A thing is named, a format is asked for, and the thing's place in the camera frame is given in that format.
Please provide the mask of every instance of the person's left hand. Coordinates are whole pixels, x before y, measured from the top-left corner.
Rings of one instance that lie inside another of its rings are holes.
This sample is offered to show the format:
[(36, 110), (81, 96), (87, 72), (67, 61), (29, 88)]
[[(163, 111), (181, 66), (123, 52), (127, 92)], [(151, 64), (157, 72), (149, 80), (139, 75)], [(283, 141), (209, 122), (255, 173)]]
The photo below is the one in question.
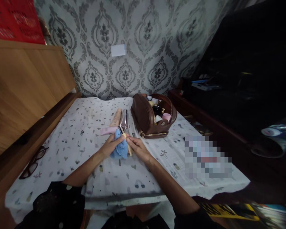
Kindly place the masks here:
[(121, 135), (116, 141), (114, 140), (114, 135), (112, 134), (109, 136), (109, 138), (106, 140), (104, 145), (99, 149), (99, 153), (104, 155), (105, 158), (109, 157), (109, 155), (114, 151), (116, 146), (120, 144), (122, 141), (124, 141), (125, 137)]

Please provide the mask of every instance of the white paper note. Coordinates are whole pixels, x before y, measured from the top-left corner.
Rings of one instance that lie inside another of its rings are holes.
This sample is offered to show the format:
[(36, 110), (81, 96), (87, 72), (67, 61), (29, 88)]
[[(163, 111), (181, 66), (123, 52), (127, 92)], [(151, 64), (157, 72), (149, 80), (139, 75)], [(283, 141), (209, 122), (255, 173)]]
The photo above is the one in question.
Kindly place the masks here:
[(111, 56), (124, 56), (126, 55), (126, 46), (123, 45), (112, 45), (111, 46)]

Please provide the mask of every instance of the hand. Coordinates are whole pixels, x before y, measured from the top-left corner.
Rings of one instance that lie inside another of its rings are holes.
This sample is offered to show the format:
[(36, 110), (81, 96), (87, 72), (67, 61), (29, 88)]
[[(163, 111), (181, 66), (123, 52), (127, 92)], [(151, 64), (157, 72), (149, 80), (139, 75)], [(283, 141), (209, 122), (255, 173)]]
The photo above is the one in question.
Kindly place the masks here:
[(138, 158), (140, 158), (145, 164), (148, 163), (151, 158), (153, 158), (150, 152), (146, 149), (141, 139), (127, 137), (126, 142), (134, 150)]
[(99, 149), (99, 153), (101, 153), (104, 158), (109, 157), (109, 155), (114, 151), (116, 146), (124, 141), (124, 136), (121, 135), (116, 141), (114, 140), (114, 134), (110, 135), (106, 140), (104, 145)]

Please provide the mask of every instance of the red plastic crate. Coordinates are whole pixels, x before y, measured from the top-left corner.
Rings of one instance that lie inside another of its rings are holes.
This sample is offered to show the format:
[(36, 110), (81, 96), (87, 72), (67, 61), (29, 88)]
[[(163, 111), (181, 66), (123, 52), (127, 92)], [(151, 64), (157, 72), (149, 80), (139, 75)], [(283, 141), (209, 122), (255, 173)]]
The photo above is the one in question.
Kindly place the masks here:
[(33, 0), (0, 0), (0, 39), (45, 44)]

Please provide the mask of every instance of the blue cloth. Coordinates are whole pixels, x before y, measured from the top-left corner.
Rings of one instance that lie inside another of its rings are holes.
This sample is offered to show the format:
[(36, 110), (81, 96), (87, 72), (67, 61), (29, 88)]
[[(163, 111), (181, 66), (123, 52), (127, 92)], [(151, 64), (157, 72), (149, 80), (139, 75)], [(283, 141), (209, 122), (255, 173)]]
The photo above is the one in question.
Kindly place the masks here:
[[(116, 141), (120, 136), (121, 136), (121, 132), (119, 129), (117, 129), (115, 131), (114, 140)], [(127, 145), (126, 139), (124, 139), (124, 141), (122, 141), (116, 146), (114, 151), (110, 154), (110, 157), (114, 159), (121, 159), (121, 158), (126, 159), (127, 154), (128, 154), (128, 145)]]

